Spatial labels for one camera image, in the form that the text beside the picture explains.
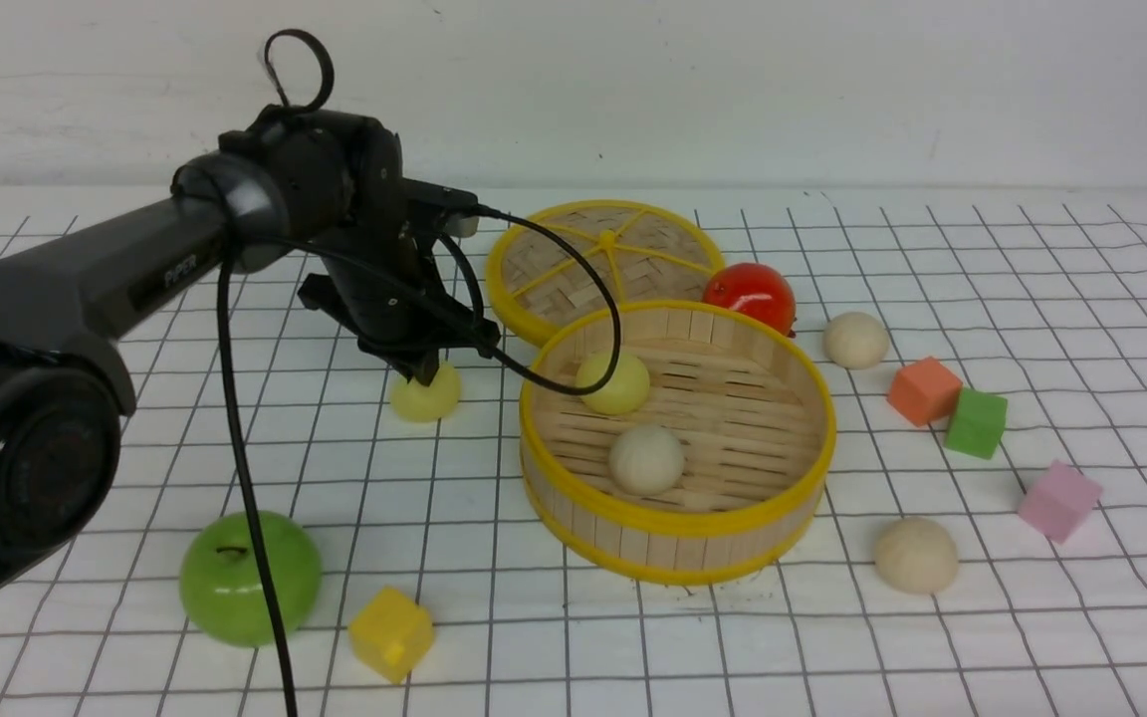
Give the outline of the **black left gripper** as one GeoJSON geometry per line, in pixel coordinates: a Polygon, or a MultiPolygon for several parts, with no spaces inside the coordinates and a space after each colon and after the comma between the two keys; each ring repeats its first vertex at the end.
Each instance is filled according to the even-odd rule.
{"type": "Polygon", "coordinates": [[[501,340],[484,315],[484,299],[473,265],[454,237],[415,232],[409,224],[395,239],[365,237],[362,227],[323,233],[310,246],[327,272],[301,283],[299,301],[323,312],[356,336],[365,354],[382,359],[406,381],[431,385],[440,354],[469,346],[486,358],[501,340]],[[466,276],[469,304],[446,289],[434,249],[442,248],[466,276]]]}

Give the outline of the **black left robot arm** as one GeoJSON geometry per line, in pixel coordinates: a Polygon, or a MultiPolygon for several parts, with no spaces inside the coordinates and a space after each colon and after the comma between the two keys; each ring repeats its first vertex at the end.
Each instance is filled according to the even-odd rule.
{"type": "Polygon", "coordinates": [[[301,303],[365,354],[429,382],[434,351],[496,346],[452,298],[434,246],[473,236],[473,192],[401,173],[379,119],[268,106],[178,167],[167,198],[0,259],[0,587],[81,532],[114,485],[136,408],[117,344],[232,258],[270,267],[287,240],[323,250],[301,303]]]}

